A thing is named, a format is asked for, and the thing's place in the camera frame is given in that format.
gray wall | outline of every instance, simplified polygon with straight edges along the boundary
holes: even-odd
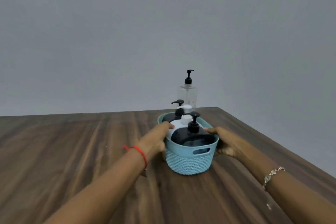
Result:
[[[0,0],[0,115],[217,106],[336,176],[335,0]]]

black bottle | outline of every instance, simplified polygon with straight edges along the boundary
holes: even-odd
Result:
[[[182,106],[182,104],[184,103],[184,100],[182,99],[178,99],[174,102],[171,102],[172,104],[174,103],[178,103],[179,106]],[[162,122],[164,121],[168,121],[168,122],[172,122],[173,120],[180,120],[182,115],[184,115],[184,109],[183,108],[177,108],[175,113],[169,113],[166,116],[163,117]]]
[[[190,114],[193,117],[193,121],[189,122],[187,128],[179,128],[174,131],[171,136],[171,141],[183,146],[203,146],[213,144],[216,138],[206,132],[199,126],[196,119],[200,116],[198,112],[185,113]]]

forearm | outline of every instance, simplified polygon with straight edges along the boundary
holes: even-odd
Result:
[[[248,144],[245,144],[242,154],[237,158],[263,184],[265,175],[279,165]],[[266,189],[296,224],[336,223],[336,207],[286,171],[279,171],[272,176]]]
[[[142,155],[131,148],[101,177],[59,209],[46,224],[107,223],[144,168]]]

basket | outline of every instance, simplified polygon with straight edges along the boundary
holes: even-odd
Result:
[[[162,123],[165,115],[160,115],[157,119],[158,124]],[[197,117],[196,121],[205,128],[212,128],[205,120]],[[165,139],[166,162],[171,170],[181,175],[195,175],[209,169],[213,154],[215,153],[219,137],[215,135],[216,141],[205,146],[189,147],[179,145],[171,140]]]

person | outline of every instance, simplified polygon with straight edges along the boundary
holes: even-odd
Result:
[[[174,126],[163,122],[155,126],[130,148],[109,170],[84,188],[55,212],[46,224],[107,223],[122,198],[153,157],[165,149],[164,138]],[[207,129],[222,143],[218,153],[239,160],[264,184],[264,178],[279,166],[248,141],[224,128]],[[336,207],[288,172],[279,170],[266,184],[266,190],[294,223],[336,223]]]

